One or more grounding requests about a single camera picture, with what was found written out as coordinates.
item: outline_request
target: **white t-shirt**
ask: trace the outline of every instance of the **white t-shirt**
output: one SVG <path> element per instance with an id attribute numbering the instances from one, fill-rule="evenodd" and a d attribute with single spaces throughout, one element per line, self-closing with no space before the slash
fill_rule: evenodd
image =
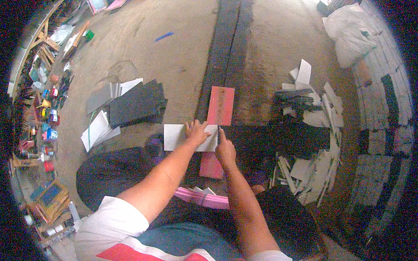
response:
<path id="1" fill-rule="evenodd" d="M 173 256 L 145 246 L 135 237 L 147 230 L 144 215 L 128 202 L 105 196 L 99 209 L 78 230 L 75 250 L 79 260 L 213 261 L 204 249 Z M 248 261 L 292 261 L 280 251 L 264 251 Z"/>

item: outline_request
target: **hand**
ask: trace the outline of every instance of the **hand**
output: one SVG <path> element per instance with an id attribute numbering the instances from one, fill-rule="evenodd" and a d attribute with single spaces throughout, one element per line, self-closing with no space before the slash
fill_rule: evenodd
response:
<path id="1" fill-rule="evenodd" d="M 235 166 L 237 152 L 235 151 L 235 146 L 232 142 L 225 137 L 225 131 L 221 128 L 219 129 L 221 131 L 221 142 L 216 147 L 216 157 L 223 167 L 230 168 Z"/>
<path id="2" fill-rule="evenodd" d="M 190 141 L 194 146 L 198 147 L 199 145 L 203 144 L 207 138 L 212 135 L 210 132 L 205 132 L 206 126 L 208 123 L 205 121 L 200 124 L 199 120 L 196 119 L 194 122 L 186 122 L 186 138 Z"/>

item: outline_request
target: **dirt floor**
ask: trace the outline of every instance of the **dirt floor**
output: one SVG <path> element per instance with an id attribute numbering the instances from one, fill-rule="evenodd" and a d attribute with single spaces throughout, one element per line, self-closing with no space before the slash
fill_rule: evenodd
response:
<path id="1" fill-rule="evenodd" d="M 348 198 L 357 163 L 359 118 L 352 77 L 338 66 L 333 42 L 325 32 L 316 4 L 311 0 L 254 0 L 245 84 L 238 92 L 234 121 L 265 124 L 270 118 L 273 92 L 281 88 L 281 83 L 291 83 L 289 71 L 299 67 L 301 58 L 312 65 L 311 85 L 320 95 L 325 82 L 330 82 L 342 97 L 345 126 L 343 165 L 318 216 L 325 220 L 338 215 Z M 121 135 L 86 154 L 80 137 L 90 120 L 86 115 L 90 94 L 109 81 L 144 78 L 146 83 L 157 79 L 163 83 L 168 98 L 163 123 L 181 124 L 193 119 L 216 18 L 216 1 L 132 0 L 116 13 L 91 17 L 86 12 L 78 23 L 80 26 L 90 19 L 89 28 L 95 36 L 81 43 L 71 59 L 75 78 L 60 111 L 56 169 L 81 215 L 91 212 L 76 193 L 76 171 L 83 160 L 93 153 L 141 146 L 150 134 L 162 129 L 161 124 L 149 123 L 123 128 Z M 170 31 L 174 32 L 172 36 L 154 42 Z"/>

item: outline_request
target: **green paint can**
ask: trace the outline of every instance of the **green paint can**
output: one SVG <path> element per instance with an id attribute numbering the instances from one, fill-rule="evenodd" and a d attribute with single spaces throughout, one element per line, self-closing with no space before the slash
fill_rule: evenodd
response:
<path id="1" fill-rule="evenodd" d="M 87 29 L 84 31 L 83 36 L 86 38 L 86 41 L 89 42 L 91 39 L 93 39 L 94 33 L 90 29 Z"/>

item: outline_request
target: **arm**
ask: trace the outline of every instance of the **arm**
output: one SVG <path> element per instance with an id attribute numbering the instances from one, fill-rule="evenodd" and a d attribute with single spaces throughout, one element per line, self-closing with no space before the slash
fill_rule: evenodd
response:
<path id="1" fill-rule="evenodd" d="M 248 258 L 267 250 L 279 251 L 254 193 L 235 164 L 235 147 L 226 139 L 224 130 L 220 131 L 221 143 L 217 147 L 217 156 L 225 171 L 229 206 L 238 230 L 242 253 Z"/>
<path id="2" fill-rule="evenodd" d="M 167 206 L 189 165 L 196 148 L 211 135 L 204 132 L 207 123 L 200 125 L 198 120 L 186 123 L 187 139 L 138 184 L 129 188 L 117 198 L 123 199 L 137 208 L 151 223 Z"/>

